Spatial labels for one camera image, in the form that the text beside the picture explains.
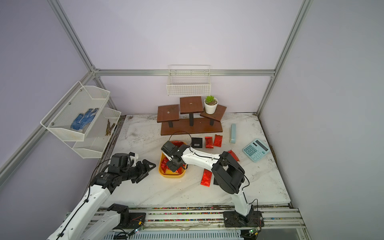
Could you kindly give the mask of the black tea bag barcode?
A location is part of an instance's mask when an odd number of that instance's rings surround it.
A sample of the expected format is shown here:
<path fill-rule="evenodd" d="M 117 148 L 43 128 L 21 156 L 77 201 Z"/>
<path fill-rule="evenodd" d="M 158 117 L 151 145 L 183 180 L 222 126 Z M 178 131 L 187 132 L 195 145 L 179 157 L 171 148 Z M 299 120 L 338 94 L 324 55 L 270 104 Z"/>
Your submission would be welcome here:
<path fill-rule="evenodd" d="M 191 147 L 192 148 L 202 148 L 203 147 L 203 139 L 202 138 L 192 138 Z"/>

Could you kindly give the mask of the small red foil tea bag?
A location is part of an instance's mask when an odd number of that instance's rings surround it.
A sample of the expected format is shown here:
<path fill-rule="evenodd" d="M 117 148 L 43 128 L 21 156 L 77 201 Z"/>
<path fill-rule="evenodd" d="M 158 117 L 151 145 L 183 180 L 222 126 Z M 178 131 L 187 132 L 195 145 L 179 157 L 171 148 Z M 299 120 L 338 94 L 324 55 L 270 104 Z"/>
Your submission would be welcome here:
<path fill-rule="evenodd" d="M 239 158 L 238 158 L 238 156 L 232 151 L 232 150 L 230 150 L 230 151 L 228 151 L 228 153 L 237 161 L 237 162 L 239 162 L 240 160 L 239 160 Z"/>

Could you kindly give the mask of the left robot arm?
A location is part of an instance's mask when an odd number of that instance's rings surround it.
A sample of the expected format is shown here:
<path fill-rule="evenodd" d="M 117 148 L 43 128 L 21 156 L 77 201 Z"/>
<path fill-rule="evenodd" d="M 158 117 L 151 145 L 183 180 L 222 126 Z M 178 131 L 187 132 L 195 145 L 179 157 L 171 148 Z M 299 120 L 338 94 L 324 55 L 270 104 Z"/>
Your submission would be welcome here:
<path fill-rule="evenodd" d="M 137 184 L 146 178 L 156 164 L 138 160 L 134 153 L 114 154 L 107 165 L 90 180 L 78 205 L 48 237 L 50 240 L 101 240 L 112 230 L 120 230 L 120 238 L 129 239 L 144 227 L 145 213 L 130 213 L 126 205 L 111 204 L 106 213 L 90 228 L 90 221 L 102 204 L 122 182 Z"/>

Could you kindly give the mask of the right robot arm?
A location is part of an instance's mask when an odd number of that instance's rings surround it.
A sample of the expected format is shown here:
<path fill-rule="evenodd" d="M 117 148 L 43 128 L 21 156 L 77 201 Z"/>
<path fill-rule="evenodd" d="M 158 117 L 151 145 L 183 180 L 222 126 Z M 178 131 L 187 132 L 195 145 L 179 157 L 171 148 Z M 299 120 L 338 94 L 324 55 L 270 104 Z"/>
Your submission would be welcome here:
<path fill-rule="evenodd" d="M 170 141 L 161 150 L 169 160 L 167 166 L 172 172 L 190 165 L 212 172 L 221 189 L 231 195 L 235 212 L 244 217 L 250 214 L 252 204 L 246 200 L 243 190 L 246 187 L 245 170 L 230 153 L 210 154 L 185 144 L 178 147 Z"/>

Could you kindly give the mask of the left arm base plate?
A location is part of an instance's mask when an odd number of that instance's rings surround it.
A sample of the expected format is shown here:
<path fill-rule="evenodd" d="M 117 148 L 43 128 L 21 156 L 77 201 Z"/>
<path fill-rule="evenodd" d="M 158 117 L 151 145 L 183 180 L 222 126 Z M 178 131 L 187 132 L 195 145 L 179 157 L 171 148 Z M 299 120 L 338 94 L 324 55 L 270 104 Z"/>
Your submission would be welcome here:
<path fill-rule="evenodd" d="M 112 204 L 107 208 L 107 215 L 112 217 L 117 215 L 116 223 L 113 223 L 113 229 L 137 229 L 144 225 L 146 213 L 131 212 L 126 205 Z"/>

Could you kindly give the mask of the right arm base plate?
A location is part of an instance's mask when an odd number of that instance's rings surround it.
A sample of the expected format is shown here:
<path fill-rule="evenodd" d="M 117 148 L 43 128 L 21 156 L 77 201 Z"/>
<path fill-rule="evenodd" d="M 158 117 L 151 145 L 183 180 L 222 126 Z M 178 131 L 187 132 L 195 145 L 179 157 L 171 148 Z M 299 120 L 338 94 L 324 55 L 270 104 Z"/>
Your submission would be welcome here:
<path fill-rule="evenodd" d="M 243 216 L 236 211 L 223 212 L 224 224 L 226 228 L 242 227 L 264 227 L 264 218 L 260 211 L 250 210 L 249 214 Z"/>

